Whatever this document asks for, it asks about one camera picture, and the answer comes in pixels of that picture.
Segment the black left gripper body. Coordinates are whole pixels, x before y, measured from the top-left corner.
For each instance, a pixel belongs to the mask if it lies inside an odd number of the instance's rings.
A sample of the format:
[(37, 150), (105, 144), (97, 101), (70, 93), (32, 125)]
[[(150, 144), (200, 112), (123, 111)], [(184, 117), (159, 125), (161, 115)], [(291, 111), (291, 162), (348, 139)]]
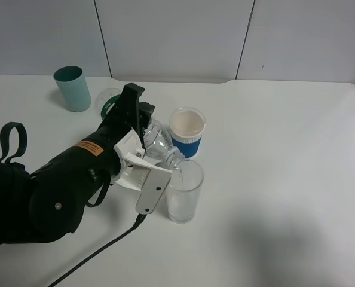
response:
[[(106, 117), (94, 133), (52, 158), (31, 177), (39, 184), (55, 184), (56, 191), (76, 192), (86, 206), (98, 206), (107, 193), (111, 177), (118, 175), (121, 169), (114, 146), (135, 129), (135, 120)], [(95, 204), (89, 203), (100, 188), (103, 190)]]

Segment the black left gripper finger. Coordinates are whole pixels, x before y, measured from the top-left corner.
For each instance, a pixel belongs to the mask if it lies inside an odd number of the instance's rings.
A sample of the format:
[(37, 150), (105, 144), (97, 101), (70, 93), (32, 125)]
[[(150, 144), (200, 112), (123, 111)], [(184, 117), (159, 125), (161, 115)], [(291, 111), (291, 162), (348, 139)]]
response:
[(145, 89), (135, 83), (126, 84), (121, 94), (115, 89), (108, 90), (107, 101), (101, 108), (101, 126), (118, 126), (128, 124), (136, 132), (140, 131), (139, 98)]
[(146, 129), (152, 121), (152, 114), (154, 113), (155, 106), (148, 102), (139, 103), (139, 125), (140, 137), (143, 137)]

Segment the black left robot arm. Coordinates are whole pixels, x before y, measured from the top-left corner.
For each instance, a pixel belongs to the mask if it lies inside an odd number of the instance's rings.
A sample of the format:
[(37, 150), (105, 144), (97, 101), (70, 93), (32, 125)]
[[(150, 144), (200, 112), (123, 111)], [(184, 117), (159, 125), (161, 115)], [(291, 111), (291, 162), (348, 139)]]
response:
[(48, 243), (73, 233), (90, 198), (105, 195), (122, 164), (115, 145), (141, 136), (154, 107), (139, 102), (144, 88), (126, 84), (99, 128), (33, 173), (15, 162), (27, 147), (21, 123), (0, 132), (0, 244)]

